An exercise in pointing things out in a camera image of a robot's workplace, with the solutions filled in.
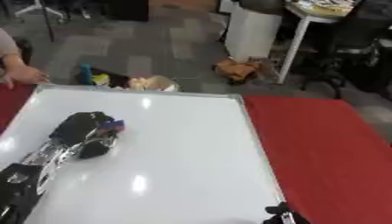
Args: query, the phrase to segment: gray carpet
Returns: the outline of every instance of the gray carpet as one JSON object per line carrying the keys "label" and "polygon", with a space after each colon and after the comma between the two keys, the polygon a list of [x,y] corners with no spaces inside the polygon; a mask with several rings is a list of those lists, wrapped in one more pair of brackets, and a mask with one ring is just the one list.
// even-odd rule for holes
{"label": "gray carpet", "polygon": [[[26,22],[9,22],[4,29],[28,37],[35,47],[32,64],[46,71],[55,83],[68,84],[80,63],[129,77],[163,75],[176,80],[185,92],[285,95],[329,98],[333,92],[315,83],[306,92],[298,90],[300,77],[289,76],[284,85],[253,80],[230,87],[211,71],[211,65],[227,57],[216,42],[224,17],[189,10],[153,9],[148,23],[84,20],[55,24],[57,40],[51,43],[40,15],[26,15]],[[392,102],[354,87],[343,91],[366,122],[392,142]]]}

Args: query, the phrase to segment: desk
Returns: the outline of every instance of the desk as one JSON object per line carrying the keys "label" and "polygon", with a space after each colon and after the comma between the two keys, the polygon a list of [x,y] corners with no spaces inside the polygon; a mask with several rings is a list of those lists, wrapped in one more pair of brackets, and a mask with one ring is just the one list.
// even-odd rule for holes
{"label": "desk", "polygon": [[284,59],[283,66],[279,74],[279,84],[284,83],[287,73],[290,70],[291,63],[297,54],[298,48],[301,45],[302,39],[304,38],[310,22],[332,24],[339,21],[339,19],[343,18],[347,14],[343,12],[338,13],[332,10],[324,10],[322,8],[316,7],[317,6],[315,6],[314,10],[308,10],[302,7],[299,3],[286,3],[285,8],[301,18],[301,21],[297,26],[295,37],[292,40],[289,51],[287,52],[286,58]]}

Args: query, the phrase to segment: red table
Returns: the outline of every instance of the red table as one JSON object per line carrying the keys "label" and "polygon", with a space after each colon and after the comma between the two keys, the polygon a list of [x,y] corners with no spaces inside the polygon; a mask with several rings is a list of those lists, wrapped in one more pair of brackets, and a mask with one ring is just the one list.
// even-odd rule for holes
{"label": "red table", "polygon": [[[32,87],[0,86],[0,132]],[[311,223],[392,220],[392,150],[343,101],[244,96],[279,185]]]}

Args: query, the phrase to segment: office chair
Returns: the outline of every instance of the office chair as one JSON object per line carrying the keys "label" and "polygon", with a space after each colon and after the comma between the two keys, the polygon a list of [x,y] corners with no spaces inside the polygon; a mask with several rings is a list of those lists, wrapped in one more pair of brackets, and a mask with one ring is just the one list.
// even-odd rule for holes
{"label": "office chair", "polygon": [[44,8],[46,9],[47,12],[52,13],[53,15],[58,16],[59,17],[59,20],[58,20],[59,23],[63,23],[64,22],[64,15],[61,12],[53,10],[53,9],[51,9],[49,7],[44,6],[41,3],[40,0],[34,0],[34,4],[33,5],[30,5],[29,7],[24,8],[22,10],[18,10],[14,14],[15,14],[16,18],[18,18],[18,19],[23,21],[23,19],[20,17],[22,14],[25,14],[25,13],[30,12],[30,11],[42,10]]}
{"label": "office chair", "polygon": [[388,0],[364,0],[340,22],[333,24],[325,33],[320,33],[313,46],[316,55],[316,71],[308,75],[301,90],[314,81],[329,84],[335,98],[341,98],[340,88],[346,79],[337,72],[341,57],[362,57],[370,54],[374,42],[392,25],[392,3]]}

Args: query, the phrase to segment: chair leg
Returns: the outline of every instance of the chair leg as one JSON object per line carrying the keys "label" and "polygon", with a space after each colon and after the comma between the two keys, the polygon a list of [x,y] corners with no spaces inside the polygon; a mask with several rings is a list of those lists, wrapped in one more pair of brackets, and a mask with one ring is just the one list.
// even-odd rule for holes
{"label": "chair leg", "polygon": [[304,81],[302,82],[302,86],[301,86],[301,90],[302,91],[306,91],[306,89],[308,88],[309,83],[313,82],[313,81],[317,81],[316,79],[312,79],[312,78],[305,78]]}
{"label": "chair leg", "polygon": [[335,99],[341,99],[340,85],[336,84],[333,80],[325,79],[324,82],[328,83],[335,91]]}
{"label": "chair leg", "polygon": [[328,78],[314,78],[314,77],[313,78],[312,77],[311,78],[305,78],[305,80],[303,81],[302,86],[301,86],[300,89],[302,91],[305,91],[307,89],[308,85],[311,82],[314,82],[314,81],[325,82],[326,84],[331,86],[331,88],[335,91],[335,99],[341,99],[341,90],[340,90],[341,83],[337,84],[336,82],[334,82],[333,80],[328,79]]}

